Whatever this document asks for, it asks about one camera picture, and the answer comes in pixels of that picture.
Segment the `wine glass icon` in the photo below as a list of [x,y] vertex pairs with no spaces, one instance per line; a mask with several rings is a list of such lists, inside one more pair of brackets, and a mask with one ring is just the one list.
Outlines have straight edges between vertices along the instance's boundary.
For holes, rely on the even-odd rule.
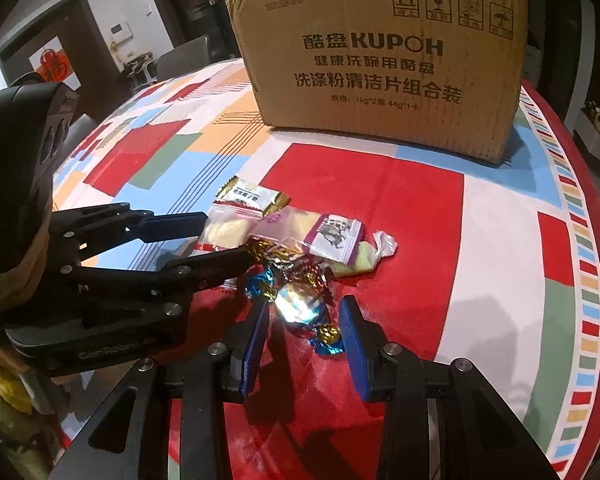
[[437,5],[437,7],[433,10],[442,10],[440,8],[440,5],[442,5],[442,3],[444,2],[444,0],[433,0],[433,2]]

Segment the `shipping symbol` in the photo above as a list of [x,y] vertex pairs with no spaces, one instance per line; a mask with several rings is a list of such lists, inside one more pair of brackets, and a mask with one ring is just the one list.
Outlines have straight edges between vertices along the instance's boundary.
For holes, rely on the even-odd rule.
[[425,0],[427,19],[451,23],[451,0]]
[[513,39],[513,9],[501,6],[500,4],[489,3],[489,32],[507,38]]
[[420,16],[418,0],[392,1],[394,3],[394,16],[406,16],[408,18],[418,18]]
[[458,23],[464,27],[484,30],[482,0],[458,0]]

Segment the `table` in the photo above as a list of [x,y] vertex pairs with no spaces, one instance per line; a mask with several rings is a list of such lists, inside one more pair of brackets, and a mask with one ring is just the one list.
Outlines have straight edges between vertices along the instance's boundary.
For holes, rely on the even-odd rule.
[[[205,211],[234,174],[298,208],[358,218],[369,236],[392,234],[397,254],[341,280],[336,297],[355,294],[367,319],[422,358],[474,361],[559,475],[583,475],[600,440],[600,200],[532,88],[494,166],[377,138],[273,132],[231,60],[121,106],[58,171],[54,207]],[[136,240],[85,264],[149,270],[191,250],[191,240]],[[218,290],[197,294],[188,343],[158,358],[204,348],[244,309]],[[270,331],[256,390],[225,405],[234,478],[374,478],[382,406],[359,400],[343,355],[317,356],[279,321]]]

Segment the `umbrella icon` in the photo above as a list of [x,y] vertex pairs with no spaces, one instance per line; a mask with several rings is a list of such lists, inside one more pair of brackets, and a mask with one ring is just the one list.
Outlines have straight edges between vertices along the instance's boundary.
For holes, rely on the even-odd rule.
[[498,12],[497,14],[493,15],[494,18],[498,18],[500,20],[500,25],[499,27],[502,27],[502,20],[504,20],[505,22],[508,22],[509,19],[507,17],[506,14],[502,13],[502,12]]

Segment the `candy wrapper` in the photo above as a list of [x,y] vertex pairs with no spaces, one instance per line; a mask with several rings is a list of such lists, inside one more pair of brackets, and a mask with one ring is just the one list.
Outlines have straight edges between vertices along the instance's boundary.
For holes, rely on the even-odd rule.
[[[221,187],[211,205],[193,254],[233,249],[244,243],[249,232],[262,218],[289,203],[279,191],[232,177]],[[235,280],[227,280],[222,288],[235,290]]]
[[354,263],[362,235],[359,220],[291,206],[267,215],[251,231],[252,237],[346,266]]
[[245,247],[264,266],[248,280],[247,297],[271,300],[285,326],[308,338],[316,353],[343,352],[340,330],[333,323],[333,300],[317,260],[258,238],[250,238]]
[[395,241],[395,238],[384,231],[376,231],[374,240],[376,242],[375,247],[369,242],[359,243],[358,253],[352,265],[346,266],[338,262],[325,260],[323,266],[329,267],[337,278],[372,272],[382,258],[393,256],[398,249],[398,242]]

